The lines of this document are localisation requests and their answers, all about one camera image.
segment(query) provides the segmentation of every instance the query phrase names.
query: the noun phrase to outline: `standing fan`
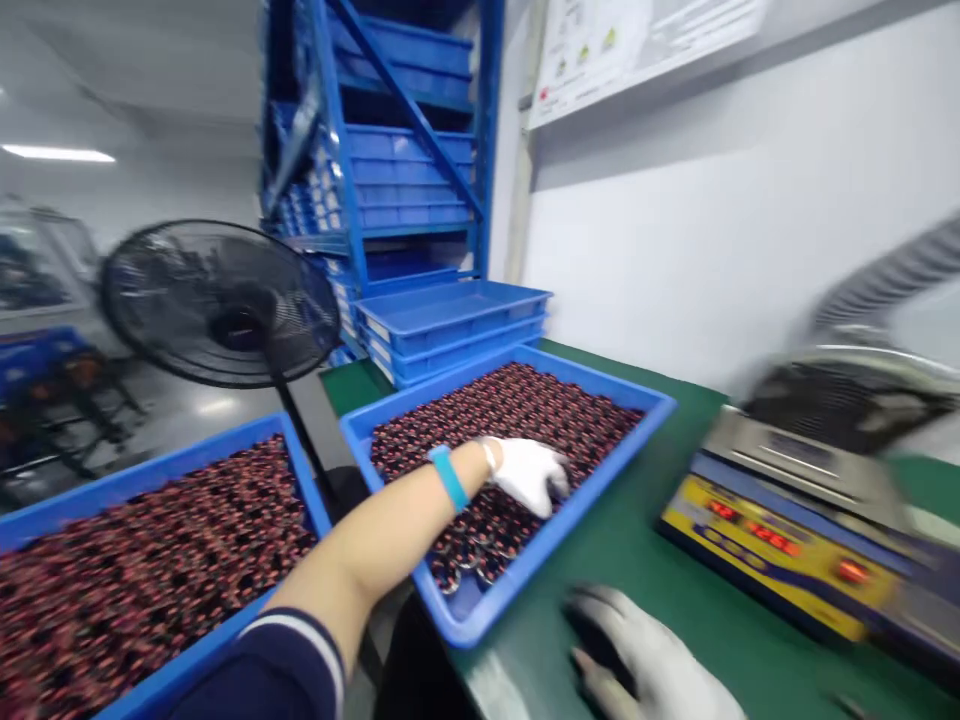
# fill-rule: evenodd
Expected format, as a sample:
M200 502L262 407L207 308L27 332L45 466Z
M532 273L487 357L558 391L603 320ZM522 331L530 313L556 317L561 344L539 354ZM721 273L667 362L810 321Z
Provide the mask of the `standing fan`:
M339 344L340 313L320 270L257 230L178 220L135 232L101 271L117 335L174 375L224 388L275 387L317 474L336 494L288 383Z

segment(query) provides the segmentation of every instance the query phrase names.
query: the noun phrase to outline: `green workbench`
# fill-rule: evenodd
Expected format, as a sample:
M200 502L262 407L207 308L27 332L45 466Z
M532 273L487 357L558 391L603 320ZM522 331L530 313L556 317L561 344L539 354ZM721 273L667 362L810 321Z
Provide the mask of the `green workbench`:
M818 644L654 531L723 395L548 340L540 349L659 390L678 406L480 645L451 649L486 717L591 717L576 692L568 660L575 637L560 612L566 589L581 581L620 588L669 626L751 720L840 720L845 715L827 700L833 692L855 699L878 720L960 717L960 702L910 668L869 645ZM338 415L393 392L369 361L322 377ZM948 519L957 521L957 468L919 457L896 458L893 465L915 504L931 511L946 505Z

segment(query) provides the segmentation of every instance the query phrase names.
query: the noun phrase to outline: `blue wristband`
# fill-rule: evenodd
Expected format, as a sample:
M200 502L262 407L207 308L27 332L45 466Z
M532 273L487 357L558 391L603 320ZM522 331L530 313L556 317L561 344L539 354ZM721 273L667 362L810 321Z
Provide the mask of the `blue wristband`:
M463 485L460 484L457 472L453 469L453 463L450 462L450 448L446 445L437 445L427 453L427 457L437 469L440 481L447 489L447 494L453 500L453 508L459 515L470 504L470 498L463 491Z

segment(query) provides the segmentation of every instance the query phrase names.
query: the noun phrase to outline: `blue metal shelving rack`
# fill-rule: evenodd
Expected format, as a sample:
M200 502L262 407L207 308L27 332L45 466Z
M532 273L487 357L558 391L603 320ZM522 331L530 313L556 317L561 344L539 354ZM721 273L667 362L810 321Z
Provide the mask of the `blue metal shelving rack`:
M503 0L475 0L479 19L479 62L473 77L471 102L411 92L404 88L375 33L359 14L402 22L414 27L449 30L470 6L449 0L305 0L310 53L306 78L296 79L295 15L298 0L265 0L261 20L263 51L263 107L260 135L263 151L261 206L266 227L275 228L280 205L294 183L301 182L311 162L316 138L327 138L336 182L342 198L343 227L306 237L289 238L305 253L345 258L359 297L397 292L418 284L416 273L380 278L370 272L368 258L383 246L455 240L472 253L473 268L458 270L455 279L483 278L487 273L493 166L496 146L499 69L503 35ZM349 33L377 78L340 72L332 39L329 8ZM296 113L285 142L272 121L272 103L291 103ZM397 225L364 229L351 162L337 157L347 137L348 118L364 115L368 124L394 125L412 130L420 147L432 158L443 179L469 209L465 222ZM473 133L476 152L473 178L465 177L438 138L438 129ZM345 342L355 345L353 338Z

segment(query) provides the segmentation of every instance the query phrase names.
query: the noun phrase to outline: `hand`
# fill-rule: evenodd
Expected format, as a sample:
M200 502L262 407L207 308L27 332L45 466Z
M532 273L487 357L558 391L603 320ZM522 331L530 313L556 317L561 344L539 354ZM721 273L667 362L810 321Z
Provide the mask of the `hand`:
M564 497L570 494L567 475L561 465L566 458L550 446L534 440L494 437L483 438L482 442L493 452L493 458L498 454L497 449L502 456L502 460L494 462L490 468L490 481L539 517L548 518L553 511L548 491L550 483Z
M578 587L566 609L572 619L586 620L610 640L633 679L634 687L625 689L587 653L573 651L586 692L610 720L745 720L730 691L687 646L619 590Z

